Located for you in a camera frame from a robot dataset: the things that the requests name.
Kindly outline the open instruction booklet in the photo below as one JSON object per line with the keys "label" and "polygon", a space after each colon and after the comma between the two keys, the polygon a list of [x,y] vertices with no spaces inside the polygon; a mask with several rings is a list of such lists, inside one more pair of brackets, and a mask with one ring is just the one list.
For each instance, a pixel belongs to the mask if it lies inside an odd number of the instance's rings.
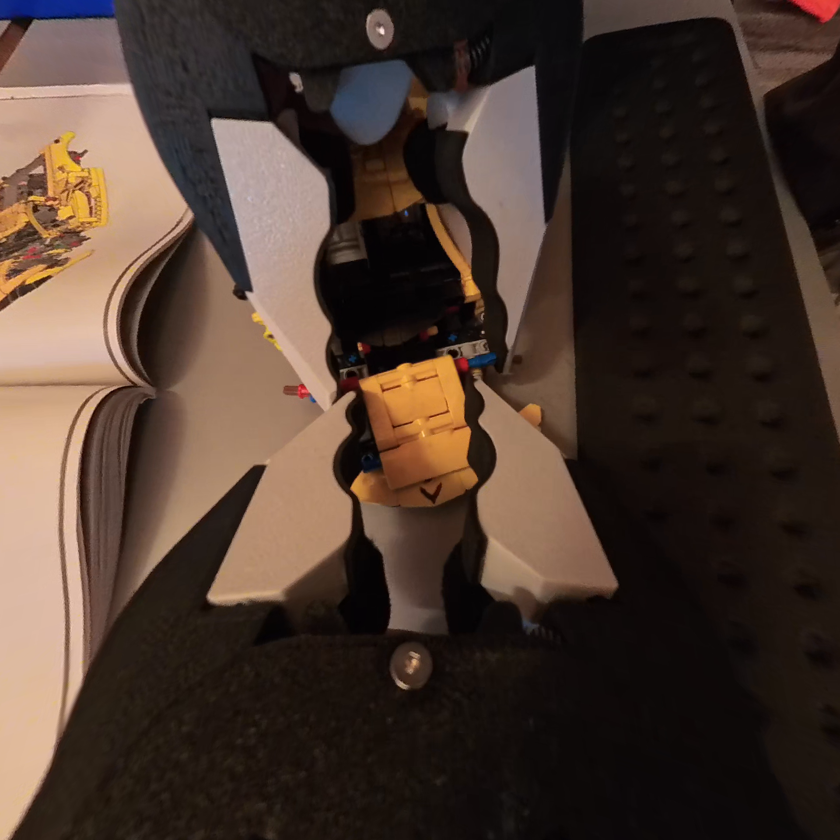
{"label": "open instruction booklet", "polygon": [[95,412],[151,396],[138,331],[193,224],[130,84],[2,89],[2,736],[51,749],[103,632],[125,465],[85,542]]}

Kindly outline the black dotted rubber mat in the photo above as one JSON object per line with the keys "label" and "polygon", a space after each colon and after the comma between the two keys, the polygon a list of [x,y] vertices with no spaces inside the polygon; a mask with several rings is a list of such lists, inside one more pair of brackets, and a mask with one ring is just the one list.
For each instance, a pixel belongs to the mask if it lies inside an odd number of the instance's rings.
{"label": "black dotted rubber mat", "polygon": [[570,144],[580,455],[702,601],[798,821],[838,838],[838,439],[736,36],[588,38]]}

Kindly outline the yellow brick model car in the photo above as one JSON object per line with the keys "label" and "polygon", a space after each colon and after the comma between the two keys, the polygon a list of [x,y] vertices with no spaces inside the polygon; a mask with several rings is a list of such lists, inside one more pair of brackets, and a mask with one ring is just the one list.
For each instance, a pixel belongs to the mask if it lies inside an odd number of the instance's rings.
{"label": "yellow brick model car", "polygon": [[[484,370],[496,368],[469,259],[445,228],[439,206],[413,185],[404,162],[410,130],[425,115],[425,95],[413,80],[389,132],[371,145],[350,143],[353,211],[341,223],[336,199],[316,274],[332,324],[328,359],[337,398],[361,393],[366,377],[442,355],[467,362],[463,387],[468,375],[480,379]],[[378,465],[365,408],[360,441],[352,485],[364,462]]]}

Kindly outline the yellow brick hood panel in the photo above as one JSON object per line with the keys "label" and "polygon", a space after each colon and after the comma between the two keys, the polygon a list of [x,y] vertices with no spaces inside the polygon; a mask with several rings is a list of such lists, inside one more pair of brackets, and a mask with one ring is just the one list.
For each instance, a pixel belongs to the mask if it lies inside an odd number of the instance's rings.
{"label": "yellow brick hood panel", "polygon": [[360,381],[378,465],[363,463],[352,490],[361,501],[437,508],[477,482],[462,374],[466,360],[442,355]]}

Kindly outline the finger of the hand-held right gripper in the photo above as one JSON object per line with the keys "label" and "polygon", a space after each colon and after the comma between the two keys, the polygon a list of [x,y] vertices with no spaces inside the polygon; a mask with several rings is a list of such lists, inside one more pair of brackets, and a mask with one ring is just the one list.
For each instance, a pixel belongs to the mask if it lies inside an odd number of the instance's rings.
{"label": "finger of the hand-held right gripper", "polygon": [[403,149],[406,169],[469,259],[490,351],[507,374],[548,224],[537,71],[429,92],[423,105]]}
{"label": "finger of the hand-held right gripper", "polygon": [[274,123],[211,120],[251,290],[248,299],[310,395],[327,411],[339,387],[332,324],[316,284],[332,228],[320,169]]}

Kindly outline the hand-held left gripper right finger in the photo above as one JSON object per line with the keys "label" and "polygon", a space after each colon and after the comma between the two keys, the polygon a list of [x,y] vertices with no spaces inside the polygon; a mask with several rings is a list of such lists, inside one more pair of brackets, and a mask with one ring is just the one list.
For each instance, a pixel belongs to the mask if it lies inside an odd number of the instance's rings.
{"label": "hand-held left gripper right finger", "polygon": [[468,584],[505,601],[610,597],[617,580],[565,458],[483,381],[468,381]]}

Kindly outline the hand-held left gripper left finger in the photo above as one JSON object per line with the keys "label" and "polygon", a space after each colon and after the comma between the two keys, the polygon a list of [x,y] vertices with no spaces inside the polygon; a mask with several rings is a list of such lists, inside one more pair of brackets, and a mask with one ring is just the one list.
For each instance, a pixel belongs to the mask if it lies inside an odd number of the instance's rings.
{"label": "hand-held left gripper left finger", "polygon": [[360,503],[341,475],[359,396],[342,396],[266,462],[207,599],[214,606],[340,604]]}

